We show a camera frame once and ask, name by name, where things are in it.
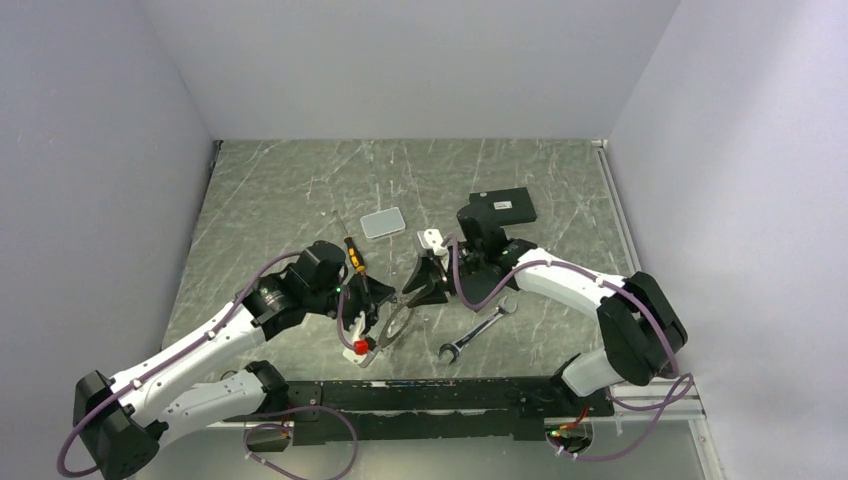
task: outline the screwdriver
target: screwdriver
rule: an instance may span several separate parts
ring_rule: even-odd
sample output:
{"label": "screwdriver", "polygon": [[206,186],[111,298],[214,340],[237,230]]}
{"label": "screwdriver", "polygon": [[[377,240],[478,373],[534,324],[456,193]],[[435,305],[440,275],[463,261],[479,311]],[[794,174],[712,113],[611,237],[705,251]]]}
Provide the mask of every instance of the screwdriver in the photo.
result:
{"label": "screwdriver", "polygon": [[368,298],[368,313],[373,313],[374,309],[374,300],[371,298],[371,288],[368,287],[368,276],[365,274],[365,260],[362,258],[362,254],[359,253],[359,249],[356,248],[356,244],[353,243],[353,238],[351,238],[350,233],[347,231],[347,227],[342,220],[342,217],[339,216],[338,210],[333,210],[333,214],[335,214],[336,218],[339,220],[339,224],[342,226],[342,230],[345,232],[345,245],[347,245],[347,254],[350,257],[350,263],[353,265],[353,269],[356,270],[356,273],[362,275],[362,288],[365,289],[365,295]]}
{"label": "screwdriver", "polygon": [[339,220],[339,224],[345,232],[345,245],[347,245],[347,254],[350,256],[350,263],[353,265],[353,269],[356,270],[356,273],[360,273],[365,276],[365,261],[362,259],[362,254],[359,253],[359,249],[356,248],[356,244],[353,243],[353,238],[351,238],[348,233],[342,217],[339,216],[339,211],[333,210],[333,214]]}

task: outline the white plastic part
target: white plastic part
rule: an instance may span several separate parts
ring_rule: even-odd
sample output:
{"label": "white plastic part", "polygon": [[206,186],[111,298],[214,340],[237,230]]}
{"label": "white plastic part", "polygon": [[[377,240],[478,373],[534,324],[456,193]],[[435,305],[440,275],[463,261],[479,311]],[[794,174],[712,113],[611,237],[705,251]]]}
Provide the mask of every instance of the white plastic part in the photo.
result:
{"label": "white plastic part", "polygon": [[[131,383],[133,379],[141,377],[142,374],[162,364],[198,338],[207,339],[207,332],[221,321],[230,306],[232,303],[227,303],[211,320],[150,359],[116,373],[112,391],[117,391]],[[123,406],[132,405],[135,408],[133,420],[146,427],[156,420],[172,400],[191,388],[215,368],[218,362],[265,343],[262,328],[253,326],[251,321],[253,321],[253,315],[240,306],[230,323],[213,339],[204,342],[193,352],[145,381],[141,388],[124,395],[119,402]]]}
{"label": "white plastic part", "polygon": [[580,355],[562,372],[562,379],[577,396],[591,395],[604,388],[624,381],[613,370],[603,348]]}
{"label": "white plastic part", "polygon": [[195,385],[171,402],[157,418],[168,422],[159,447],[223,419],[253,413],[265,396],[262,382],[247,370],[216,383]]}
{"label": "white plastic part", "polygon": [[433,253],[437,257],[444,257],[448,254],[447,247],[442,246],[442,243],[445,241],[444,238],[442,238],[442,232],[440,232],[437,228],[419,231],[418,241],[421,242],[422,247],[432,248]]}
{"label": "white plastic part", "polygon": [[[516,267],[513,268],[534,260],[542,260],[547,264],[551,261],[564,261],[552,256],[541,248],[536,248],[522,255],[518,259]],[[603,280],[613,285],[624,285],[624,277],[620,275],[605,275],[589,270],[588,268],[584,268],[584,270],[589,271],[593,275],[600,276]],[[564,305],[575,308],[580,313],[595,320],[598,319],[596,310],[601,305],[601,299],[615,294],[609,288],[597,285],[594,279],[586,278],[577,272],[565,268],[548,267],[547,265],[539,265],[522,270],[515,275],[515,281],[521,290],[544,295]]]}
{"label": "white plastic part", "polygon": [[[363,330],[365,330],[365,312],[359,312],[359,316],[356,317],[356,323],[353,324],[353,328],[350,331],[350,339],[348,341],[352,344],[357,340],[361,340]],[[367,353],[365,355],[357,355],[356,352],[344,346],[342,347],[342,355],[357,365],[368,358]]]}

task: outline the open-end wrench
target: open-end wrench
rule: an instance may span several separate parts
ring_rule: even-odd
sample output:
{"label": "open-end wrench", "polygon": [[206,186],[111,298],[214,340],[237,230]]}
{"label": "open-end wrench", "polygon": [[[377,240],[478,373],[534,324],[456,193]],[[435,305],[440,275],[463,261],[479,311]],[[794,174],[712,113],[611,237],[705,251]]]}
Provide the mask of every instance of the open-end wrench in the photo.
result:
{"label": "open-end wrench", "polygon": [[442,354],[445,352],[450,352],[453,355],[449,365],[453,365],[454,362],[459,358],[459,354],[462,353],[462,348],[468,345],[468,342],[474,340],[477,335],[480,335],[487,328],[491,327],[493,323],[497,322],[501,317],[505,315],[511,315],[515,313],[516,308],[518,307],[518,302],[516,302],[512,297],[503,297],[498,302],[498,306],[495,308],[495,311],[489,315],[488,318],[480,322],[479,325],[474,327],[470,332],[466,333],[464,337],[459,340],[451,343],[446,343],[439,348],[439,358],[441,358]]}

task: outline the black box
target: black box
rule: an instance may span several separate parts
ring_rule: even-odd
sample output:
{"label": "black box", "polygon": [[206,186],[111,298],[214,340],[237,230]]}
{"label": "black box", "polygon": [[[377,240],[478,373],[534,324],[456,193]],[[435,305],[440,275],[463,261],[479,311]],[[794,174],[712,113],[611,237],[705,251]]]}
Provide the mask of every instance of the black box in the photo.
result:
{"label": "black box", "polygon": [[518,225],[536,221],[536,209],[527,187],[475,192],[468,195],[470,203],[482,203],[495,212],[498,225]]}

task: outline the floor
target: floor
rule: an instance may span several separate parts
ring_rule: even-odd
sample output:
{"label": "floor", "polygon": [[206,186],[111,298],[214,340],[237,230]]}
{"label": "floor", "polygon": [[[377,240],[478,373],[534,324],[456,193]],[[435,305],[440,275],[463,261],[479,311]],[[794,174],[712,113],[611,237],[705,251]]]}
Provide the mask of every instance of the floor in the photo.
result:
{"label": "floor", "polygon": [[[415,232],[457,230],[470,192],[527,186],[538,220],[507,234],[593,270],[629,274],[595,147],[586,140],[369,140],[225,142],[197,224],[163,346],[232,300],[267,259],[317,239],[341,244],[338,209],[369,272],[400,289],[415,265]],[[406,230],[366,240],[359,218],[399,207]],[[484,318],[453,300],[417,309],[404,337],[360,368],[342,357],[334,323],[308,316],[267,344],[218,365],[206,379],[252,360],[290,380],[550,375],[600,343],[595,322],[529,293],[518,311],[463,351],[452,366],[436,356]],[[382,322],[375,327],[380,331]]]}

